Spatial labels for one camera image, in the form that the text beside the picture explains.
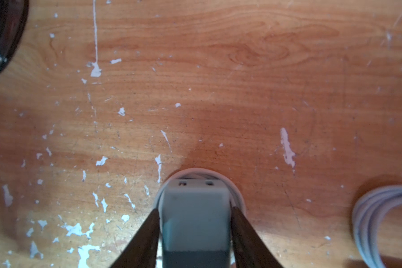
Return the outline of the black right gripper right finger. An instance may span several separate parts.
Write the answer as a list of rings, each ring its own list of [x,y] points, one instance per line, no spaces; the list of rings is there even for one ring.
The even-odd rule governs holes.
[[[231,235],[237,268],[283,268],[238,207],[231,209]]]

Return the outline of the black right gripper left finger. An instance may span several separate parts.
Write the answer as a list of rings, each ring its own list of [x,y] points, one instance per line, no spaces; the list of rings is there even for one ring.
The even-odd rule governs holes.
[[[111,268],[155,268],[159,236],[160,216],[155,208]]]

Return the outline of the teal charger front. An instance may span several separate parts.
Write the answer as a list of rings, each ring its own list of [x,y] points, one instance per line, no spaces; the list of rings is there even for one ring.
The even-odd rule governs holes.
[[[161,195],[165,268],[228,268],[230,192],[220,180],[177,179]]]

